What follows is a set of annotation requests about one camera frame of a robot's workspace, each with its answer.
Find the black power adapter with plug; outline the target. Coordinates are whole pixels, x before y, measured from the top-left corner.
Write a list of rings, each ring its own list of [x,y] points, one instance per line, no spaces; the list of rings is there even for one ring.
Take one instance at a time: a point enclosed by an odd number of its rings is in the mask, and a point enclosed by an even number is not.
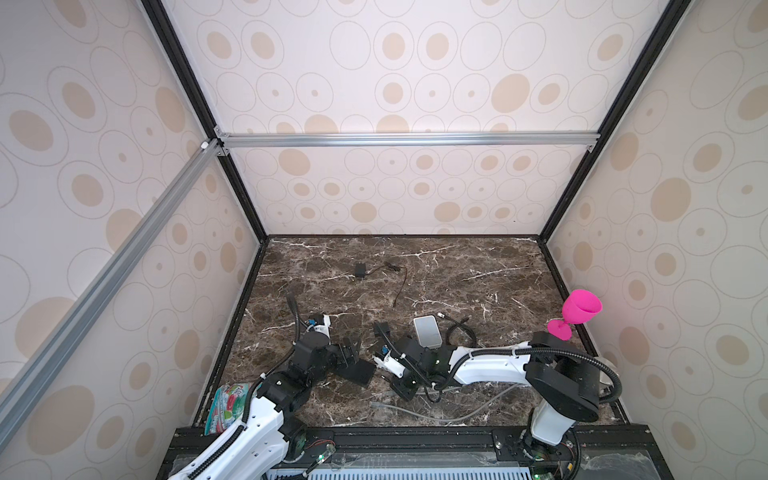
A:
[[[376,346],[374,348],[374,356],[376,358],[384,361],[390,358],[392,354],[397,354],[391,338],[390,327],[386,322],[374,322],[373,331],[376,338]]]

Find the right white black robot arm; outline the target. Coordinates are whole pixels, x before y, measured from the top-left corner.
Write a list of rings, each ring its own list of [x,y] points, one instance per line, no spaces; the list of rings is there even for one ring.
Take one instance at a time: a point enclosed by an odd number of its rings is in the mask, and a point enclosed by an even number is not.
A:
[[[427,348],[408,336],[394,343],[382,333],[374,358],[392,375],[390,384],[404,400],[419,389],[440,393],[482,382],[528,386],[541,401],[532,410],[527,433],[533,442],[552,447],[574,424],[597,421],[600,406],[622,393],[612,367],[546,332],[497,348]]]

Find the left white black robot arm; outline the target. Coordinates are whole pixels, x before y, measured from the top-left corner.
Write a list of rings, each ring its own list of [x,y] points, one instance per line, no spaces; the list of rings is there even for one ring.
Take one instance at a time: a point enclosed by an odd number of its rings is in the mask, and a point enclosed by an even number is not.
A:
[[[359,357],[359,345],[333,344],[323,329],[304,333],[278,367],[252,385],[241,417],[175,479],[259,479],[304,449],[305,425],[294,418],[312,388],[334,374],[367,386],[376,365]]]

